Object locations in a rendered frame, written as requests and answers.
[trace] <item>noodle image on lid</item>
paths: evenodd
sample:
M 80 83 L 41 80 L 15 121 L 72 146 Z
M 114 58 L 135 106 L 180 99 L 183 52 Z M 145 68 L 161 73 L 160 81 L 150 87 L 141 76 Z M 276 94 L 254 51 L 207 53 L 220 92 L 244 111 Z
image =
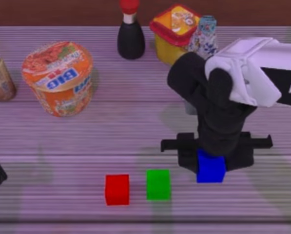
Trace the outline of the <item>noodle image on lid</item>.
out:
M 84 47 L 62 41 L 29 54 L 22 75 L 46 112 L 66 117 L 78 114 L 90 102 L 92 68 L 92 56 Z

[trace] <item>yellow container with red lid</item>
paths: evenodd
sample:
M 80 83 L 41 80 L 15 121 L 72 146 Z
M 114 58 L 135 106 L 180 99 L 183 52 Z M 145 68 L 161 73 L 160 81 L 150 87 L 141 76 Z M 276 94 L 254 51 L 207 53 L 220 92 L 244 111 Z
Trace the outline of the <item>yellow container with red lid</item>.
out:
M 44 110 L 57 117 L 73 116 L 90 102 L 93 59 L 81 45 L 60 41 L 29 54 L 22 76 Z
M 186 53 L 199 19 L 198 13 L 182 4 L 174 4 L 154 17 L 150 23 L 150 29 L 155 33 L 158 59 L 173 65 Z

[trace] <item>wooden table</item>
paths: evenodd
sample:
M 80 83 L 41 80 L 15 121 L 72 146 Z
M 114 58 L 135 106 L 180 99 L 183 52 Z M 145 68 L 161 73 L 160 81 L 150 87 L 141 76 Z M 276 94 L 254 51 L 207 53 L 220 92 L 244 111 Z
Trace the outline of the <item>wooden table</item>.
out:
M 0 103 L 0 162 L 9 175 L 0 186 L 0 234 L 291 234 L 291 107 L 260 108 L 247 120 L 245 130 L 274 141 L 255 150 L 253 167 L 228 173 L 223 184 L 196 184 L 175 152 L 159 151 L 161 139 L 195 129 L 196 117 L 167 86 L 152 32 L 144 28 L 145 55 L 126 61 L 117 31 L 0 27 L 0 53 L 18 87 L 14 100 Z M 291 28 L 218 28 L 221 47 L 241 36 L 291 42 Z M 74 117 L 45 113 L 20 77 L 24 57 L 53 40 L 77 41 L 95 60 L 98 88 Z M 171 202 L 146 200 L 150 168 L 170 169 Z M 130 175 L 130 206 L 105 205 L 104 177 L 117 173 Z

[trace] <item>brown wall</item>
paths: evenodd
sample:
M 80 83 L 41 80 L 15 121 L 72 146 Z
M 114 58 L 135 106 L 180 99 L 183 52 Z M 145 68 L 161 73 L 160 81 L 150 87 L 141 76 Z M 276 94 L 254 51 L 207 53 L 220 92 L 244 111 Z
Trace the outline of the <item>brown wall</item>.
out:
M 148 25 L 176 2 L 219 25 L 291 25 L 291 0 L 141 0 L 139 21 Z M 119 25 L 121 16 L 118 0 L 0 0 L 0 26 Z

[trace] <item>red bottle cap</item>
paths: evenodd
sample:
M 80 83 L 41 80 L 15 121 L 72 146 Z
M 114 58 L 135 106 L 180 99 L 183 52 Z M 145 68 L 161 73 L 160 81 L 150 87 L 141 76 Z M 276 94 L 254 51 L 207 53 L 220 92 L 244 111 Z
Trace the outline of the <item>red bottle cap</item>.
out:
M 119 0 L 119 5 L 124 14 L 132 15 L 136 13 L 140 0 Z

